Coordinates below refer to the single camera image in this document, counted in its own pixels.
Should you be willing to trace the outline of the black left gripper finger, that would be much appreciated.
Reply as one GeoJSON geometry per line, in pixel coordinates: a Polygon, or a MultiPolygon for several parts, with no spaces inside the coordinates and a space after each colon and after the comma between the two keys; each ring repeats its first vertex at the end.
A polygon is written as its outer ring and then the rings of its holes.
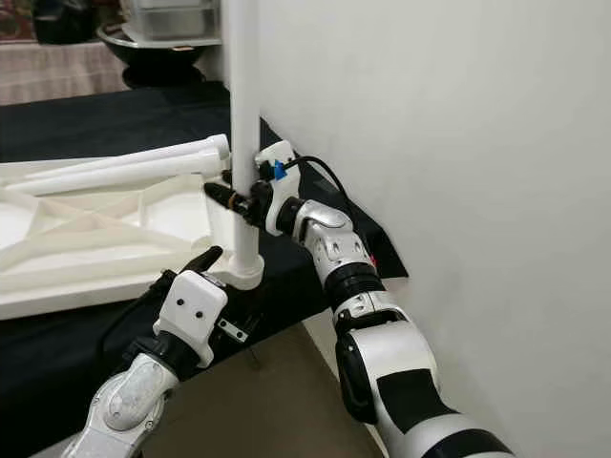
{"type": "Polygon", "coordinates": [[[210,267],[222,257],[223,253],[225,253],[225,250],[218,245],[213,245],[213,247],[204,250],[200,256],[192,258],[192,260],[188,261],[186,265],[179,270],[178,285],[200,280],[208,281],[214,284],[215,287],[224,287],[225,283],[214,278],[214,276],[211,276],[208,272],[210,267]]]}

